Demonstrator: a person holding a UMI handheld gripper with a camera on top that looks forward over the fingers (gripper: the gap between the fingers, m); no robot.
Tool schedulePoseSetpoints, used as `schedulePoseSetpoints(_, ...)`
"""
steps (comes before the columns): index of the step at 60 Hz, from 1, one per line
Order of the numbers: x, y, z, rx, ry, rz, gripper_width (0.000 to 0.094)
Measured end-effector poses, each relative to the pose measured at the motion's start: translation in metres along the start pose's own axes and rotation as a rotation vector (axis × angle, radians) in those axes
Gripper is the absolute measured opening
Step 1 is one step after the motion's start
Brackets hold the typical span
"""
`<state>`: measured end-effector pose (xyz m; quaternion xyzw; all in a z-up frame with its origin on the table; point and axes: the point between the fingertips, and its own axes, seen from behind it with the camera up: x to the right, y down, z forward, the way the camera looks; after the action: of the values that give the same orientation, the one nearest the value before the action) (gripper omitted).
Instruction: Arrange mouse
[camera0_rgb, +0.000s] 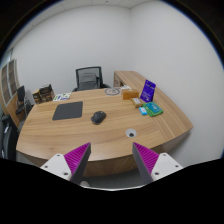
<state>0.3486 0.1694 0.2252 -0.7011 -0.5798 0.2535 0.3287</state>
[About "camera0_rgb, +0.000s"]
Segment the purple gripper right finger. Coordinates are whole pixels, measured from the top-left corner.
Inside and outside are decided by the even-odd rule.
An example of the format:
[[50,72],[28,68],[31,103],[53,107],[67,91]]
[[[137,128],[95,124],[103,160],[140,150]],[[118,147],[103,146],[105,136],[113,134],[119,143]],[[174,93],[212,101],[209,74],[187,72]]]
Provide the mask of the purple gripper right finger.
[[182,169],[169,154],[158,154],[136,142],[133,143],[132,153],[144,184],[152,183]]

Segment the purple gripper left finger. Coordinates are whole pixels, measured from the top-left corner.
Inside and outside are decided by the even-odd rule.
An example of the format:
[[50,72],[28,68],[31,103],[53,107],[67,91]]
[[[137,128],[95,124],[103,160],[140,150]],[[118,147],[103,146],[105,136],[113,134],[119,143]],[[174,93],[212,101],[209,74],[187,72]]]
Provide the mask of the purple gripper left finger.
[[91,154],[91,143],[88,142],[63,155],[55,154],[41,168],[72,183],[80,185],[83,173]]

